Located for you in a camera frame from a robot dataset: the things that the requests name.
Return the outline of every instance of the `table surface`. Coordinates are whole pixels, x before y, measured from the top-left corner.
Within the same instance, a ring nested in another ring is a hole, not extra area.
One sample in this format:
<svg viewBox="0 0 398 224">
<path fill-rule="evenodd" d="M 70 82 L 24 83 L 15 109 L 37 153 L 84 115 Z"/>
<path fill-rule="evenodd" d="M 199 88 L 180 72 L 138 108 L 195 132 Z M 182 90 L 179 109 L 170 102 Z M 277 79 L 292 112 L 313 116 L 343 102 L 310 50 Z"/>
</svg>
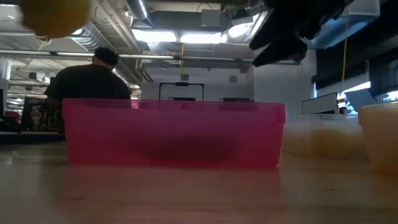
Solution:
<svg viewBox="0 0 398 224">
<path fill-rule="evenodd" d="M 398 223 L 398 177 L 367 162 L 282 153 L 267 170 L 74 166 L 64 144 L 7 147 L 0 223 Z"/>
</svg>

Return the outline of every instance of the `white wall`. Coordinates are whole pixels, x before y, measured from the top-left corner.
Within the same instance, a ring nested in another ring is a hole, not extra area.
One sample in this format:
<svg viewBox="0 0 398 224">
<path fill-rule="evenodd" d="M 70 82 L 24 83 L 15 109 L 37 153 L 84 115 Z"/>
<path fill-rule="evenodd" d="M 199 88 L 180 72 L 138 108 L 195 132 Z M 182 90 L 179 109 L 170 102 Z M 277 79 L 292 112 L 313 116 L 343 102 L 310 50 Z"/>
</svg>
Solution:
<svg viewBox="0 0 398 224">
<path fill-rule="evenodd" d="M 301 65 L 265 65 L 254 68 L 254 97 L 258 102 L 283 103 L 286 115 L 301 115 L 301 102 L 313 96 L 311 77 L 317 72 L 317 58 L 309 50 Z"/>
<path fill-rule="evenodd" d="M 180 82 L 180 69 L 168 68 L 147 68 L 148 74 L 154 80 L 154 83 L 142 84 L 143 100 L 158 100 L 160 82 Z M 239 69 L 220 69 L 212 68 L 210 71 L 206 68 L 184 68 L 184 74 L 189 74 L 189 83 L 205 84 L 205 101 L 220 101 L 226 97 L 247 98 L 246 75 Z M 238 82 L 230 83 L 229 76 L 236 75 Z M 200 86 L 172 86 L 164 85 L 162 87 L 162 100 L 168 100 L 169 97 L 194 97 L 201 100 Z"/>
</svg>

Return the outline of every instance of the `man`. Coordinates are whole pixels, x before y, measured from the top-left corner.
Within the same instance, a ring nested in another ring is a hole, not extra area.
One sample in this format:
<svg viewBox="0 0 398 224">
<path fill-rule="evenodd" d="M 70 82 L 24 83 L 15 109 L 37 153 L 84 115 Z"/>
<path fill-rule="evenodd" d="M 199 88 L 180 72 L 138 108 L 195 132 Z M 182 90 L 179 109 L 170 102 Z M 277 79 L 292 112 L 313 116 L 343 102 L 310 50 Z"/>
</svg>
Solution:
<svg viewBox="0 0 398 224">
<path fill-rule="evenodd" d="M 118 62 L 116 53 L 100 47 L 91 65 L 62 70 L 44 94 L 52 105 L 61 105 L 65 98 L 130 99 L 130 89 L 112 72 Z"/>
</svg>

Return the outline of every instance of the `yellow object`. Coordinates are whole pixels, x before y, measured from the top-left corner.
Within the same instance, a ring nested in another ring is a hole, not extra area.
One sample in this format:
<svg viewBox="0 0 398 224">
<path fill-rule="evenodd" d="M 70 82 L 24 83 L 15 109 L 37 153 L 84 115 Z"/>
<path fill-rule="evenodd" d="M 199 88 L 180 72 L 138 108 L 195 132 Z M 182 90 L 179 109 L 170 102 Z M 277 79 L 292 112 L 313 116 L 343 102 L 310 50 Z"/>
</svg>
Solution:
<svg viewBox="0 0 398 224">
<path fill-rule="evenodd" d="M 308 157 L 367 160 L 357 117 L 313 114 L 290 120 L 284 127 L 282 151 Z"/>
<path fill-rule="evenodd" d="M 359 123 L 374 170 L 398 174 L 398 102 L 362 107 Z"/>
<path fill-rule="evenodd" d="M 23 24 L 49 39 L 74 33 L 89 21 L 90 0 L 21 0 Z"/>
</svg>

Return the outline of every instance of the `translucent white container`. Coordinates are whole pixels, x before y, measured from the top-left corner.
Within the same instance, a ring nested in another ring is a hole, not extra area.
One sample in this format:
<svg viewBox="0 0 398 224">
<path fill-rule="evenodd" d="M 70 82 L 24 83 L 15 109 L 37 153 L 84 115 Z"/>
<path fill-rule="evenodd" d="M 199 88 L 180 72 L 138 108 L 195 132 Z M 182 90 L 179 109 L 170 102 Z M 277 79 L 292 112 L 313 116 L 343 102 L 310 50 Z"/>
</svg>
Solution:
<svg viewBox="0 0 398 224">
<path fill-rule="evenodd" d="M 359 123 L 374 170 L 398 174 L 398 102 L 362 107 Z"/>
<path fill-rule="evenodd" d="M 289 118 L 282 151 L 299 156 L 367 160 L 357 116 L 311 114 Z"/>
</svg>

